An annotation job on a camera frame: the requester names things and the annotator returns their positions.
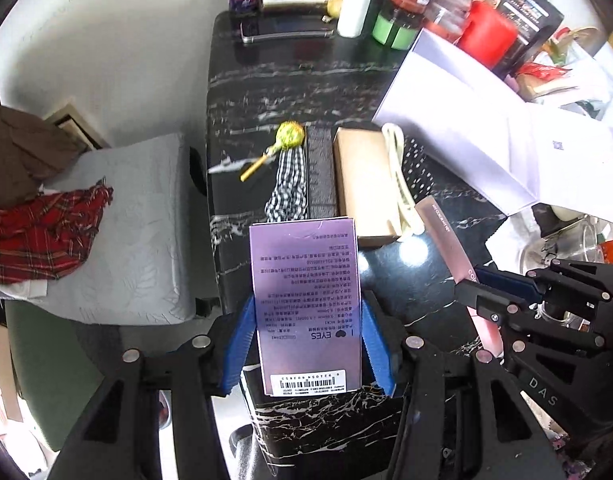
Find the red cylindrical canister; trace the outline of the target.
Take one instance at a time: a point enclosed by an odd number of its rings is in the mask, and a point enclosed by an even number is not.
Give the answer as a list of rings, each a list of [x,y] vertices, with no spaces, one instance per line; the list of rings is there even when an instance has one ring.
[[[515,23],[485,1],[474,1],[457,47],[492,70],[515,43]]]

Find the green lollipop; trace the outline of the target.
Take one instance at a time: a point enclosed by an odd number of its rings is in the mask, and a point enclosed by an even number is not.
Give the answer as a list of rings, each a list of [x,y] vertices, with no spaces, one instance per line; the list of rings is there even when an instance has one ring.
[[[282,122],[276,130],[275,142],[240,175],[240,181],[246,182],[271,156],[290,148],[297,148],[303,144],[304,139],[305,130],[298,122]]]

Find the black white checkered scrunchie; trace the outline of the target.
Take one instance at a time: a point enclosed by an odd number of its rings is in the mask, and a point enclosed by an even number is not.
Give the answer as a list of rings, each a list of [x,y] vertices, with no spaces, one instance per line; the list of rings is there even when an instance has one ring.
[[[275,186],[264,212],[266,221],[270,223],[306,218],[306,157],[302,146],[280,153]]]

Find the grey cushioned stool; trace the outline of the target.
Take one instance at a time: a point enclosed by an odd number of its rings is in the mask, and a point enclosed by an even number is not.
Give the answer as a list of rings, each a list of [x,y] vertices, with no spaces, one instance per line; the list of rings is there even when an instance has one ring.
[[[37,196],[90,188],[100,180],[113,188],[90,256],[59,280],[29,280],[0,290],[39,282],[42,291],[26,301],[85,324],[190,320],[196,307],[188,276],[189,152],[184,134],[170,133],[81,155]]]

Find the smartphone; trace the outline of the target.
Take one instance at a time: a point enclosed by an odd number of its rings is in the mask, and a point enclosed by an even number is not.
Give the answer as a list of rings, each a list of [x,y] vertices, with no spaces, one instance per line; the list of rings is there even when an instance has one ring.
[[[260,15],[246,18],[239,26],[243,44],[289,39],[325,39],[335,35],[335,24],[318,15]]]

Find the gold cardboard box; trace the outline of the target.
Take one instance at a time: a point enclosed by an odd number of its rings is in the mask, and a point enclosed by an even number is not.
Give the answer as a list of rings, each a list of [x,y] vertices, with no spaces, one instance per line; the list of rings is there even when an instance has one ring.
[[[354,220],[358,245],[395,242],[401,236],[401,221],[383,134],[339,128],[333,156],[339,211]]]

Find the black polka dot scrunchie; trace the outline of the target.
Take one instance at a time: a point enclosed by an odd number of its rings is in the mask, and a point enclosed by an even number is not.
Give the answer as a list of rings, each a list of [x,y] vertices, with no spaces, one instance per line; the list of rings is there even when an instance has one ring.
[[[405,138],[402,173],[415,203],[432,194],[434,179],[423,146],[411,136]]]

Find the clear jar orange label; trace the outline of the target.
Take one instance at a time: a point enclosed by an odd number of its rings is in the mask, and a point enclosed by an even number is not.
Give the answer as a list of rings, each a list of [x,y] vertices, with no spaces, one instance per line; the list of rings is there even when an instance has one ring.
[[[472,0],[431,0],[425,8],[422,25],[450,44],[463,36]]]

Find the green labelled black jar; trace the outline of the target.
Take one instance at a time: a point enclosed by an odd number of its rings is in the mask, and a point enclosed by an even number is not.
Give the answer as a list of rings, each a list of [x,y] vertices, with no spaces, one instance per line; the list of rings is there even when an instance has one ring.
[[[421,29],[423,16],[385,0],[371,32],[373,39],[392,50],[408,51]]]

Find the brown cloth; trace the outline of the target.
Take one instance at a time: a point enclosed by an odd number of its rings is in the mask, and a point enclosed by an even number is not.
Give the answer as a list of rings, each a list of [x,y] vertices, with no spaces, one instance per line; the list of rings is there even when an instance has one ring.
[[[0,208],[32,200],[86,151],[64,130],[0,102]]]

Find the pink lip gloss tube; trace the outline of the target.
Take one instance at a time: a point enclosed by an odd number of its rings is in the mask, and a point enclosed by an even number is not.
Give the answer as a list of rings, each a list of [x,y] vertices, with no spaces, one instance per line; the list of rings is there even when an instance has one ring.
[[[416,204],[415,209],[425,225],[425,230],[431,236],[444,263],[451,272],[455,284],[465,280],[476,282],[477,275],[475,275],[473,265],[435,198],[433,196],[425,197]],[[478,315],[470,304],[467,304],[466,309],[471,316],[471,321],[477,331],[477,336],[480,337],[483,348],[497,358],[501,356],[504,344],[497,325],[493,321]]]

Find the red plaid cloth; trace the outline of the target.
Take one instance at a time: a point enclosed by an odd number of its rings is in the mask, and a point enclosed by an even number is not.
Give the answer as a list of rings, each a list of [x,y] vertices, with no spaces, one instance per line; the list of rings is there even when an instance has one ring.
[[[100,180],[0,209],[0,285],[55,281],[78,270],[112,201],[113,188]]]

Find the cream plastic hair clip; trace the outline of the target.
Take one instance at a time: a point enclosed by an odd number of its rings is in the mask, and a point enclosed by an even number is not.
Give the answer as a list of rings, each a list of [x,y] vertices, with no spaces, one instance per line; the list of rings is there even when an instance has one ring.
[[[402,236],[420,236],[425,233],[425,225],[415,209],[415,201],[409,192],[402,171],[405,144],[403,130],[392,122],[386,122],[381,127],[381,132],[387,149],[390,174],[394,182]]]

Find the purple eyes cosmetic box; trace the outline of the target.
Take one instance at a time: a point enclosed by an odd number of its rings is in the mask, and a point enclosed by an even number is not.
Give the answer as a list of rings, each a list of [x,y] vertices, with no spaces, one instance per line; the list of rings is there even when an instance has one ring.
[[[249,229],[258,346],[267,396],[361,387],[361,283],[351,218]]]

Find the black printed package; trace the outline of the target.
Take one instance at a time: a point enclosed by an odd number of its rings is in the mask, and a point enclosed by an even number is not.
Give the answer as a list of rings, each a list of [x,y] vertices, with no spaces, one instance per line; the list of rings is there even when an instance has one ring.
[[[515,23],[518,37],[495,66],[493,72],[504,78],[527,63],[553,36],[563,21],[563,14],[547,0],[477,0],[489,3]]]

